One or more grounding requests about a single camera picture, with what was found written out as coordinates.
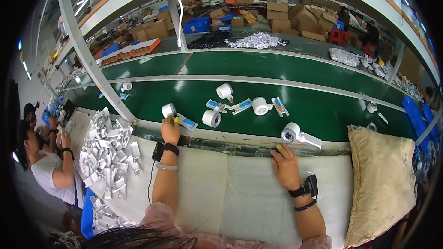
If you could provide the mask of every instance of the white cable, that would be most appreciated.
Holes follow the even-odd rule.
[[[177,39],[177,46],[182,47],[182,19],[183,19],[183,4],[181,0],[178,0],[180,4],[180,19],[179,19],[179,35]]]

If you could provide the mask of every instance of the woman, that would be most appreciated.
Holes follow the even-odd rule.
[[[63,161],[54,153],[40,150],[37,134],[29,121],[20,120],[17,135],[17,158],[23,169],[31,169],[37,183],[47,193],[82,209],[85,201],[81,188],[83,182],[74,168],[69,135],[62,133]]]
[[[179,120],[172,116],[163,119],[161,133],[169,149],[163,152],[161,164],[176,169],[177,156],[174,146],[180,137]],[[298,158],[285,144],[278,145],[278,152],[271,152],[272,167],[277,179],[289,190],[294,191],[304,183],[299,174]],[[140,225],[123,228],[113,228],[102,232],[86,241],[82,248],[262,248],[268,246],[262,242],[239,241],[221,238],[208,234],[186,234],[180,227],[174,227],[174,216],[177,210],[177,170],[158,170],[152,190],[152,205],[145,211],[145,217]],[[300,248],[331,248],[332,241],[326,235],[326,226],[317,205],[312,204],[311,195],[294,198],[294,205],[301,211],[296,211],[297,227],[303,244]]]
[[[349,30],[349,21],[351,20],[348,14],[348,9],[345,6],[341,6],[340,11],[337,13],[335,18],[345,24],[345,28],[343,28],[343,31],[347,32]]]

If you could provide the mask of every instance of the black cable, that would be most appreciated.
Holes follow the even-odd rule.
[[[151,187],[151,183],[152,183],[152,172],[154,171],[154,164],[156,163],[156,161],[154,160],[154,162],[152,163],[152,168],[151,168],[151,179],[149,180],[149,185],[147,186],[147,199],[149,200],[149,205],[151,204],[151,198],[149,197],[149,188]]]

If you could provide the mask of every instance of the beige pillow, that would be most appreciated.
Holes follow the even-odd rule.
[[[413,140],[349,126],[348,137],[354,196],[344,248],[380,236],[416,204]]]

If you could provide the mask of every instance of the blue bracelet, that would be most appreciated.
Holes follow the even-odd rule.
[[[309,208],[312,207],[316,202],[317,202],[317,199],[313,199],[312,202],[309,203],[309,204],[307,204],[306,206],[301,207],[301,208],[297,208],[297,207],[295,207],[294,210],[295,210],[295,211],[303,211],[303,210],[305,210],[305,209],[309,209]]]

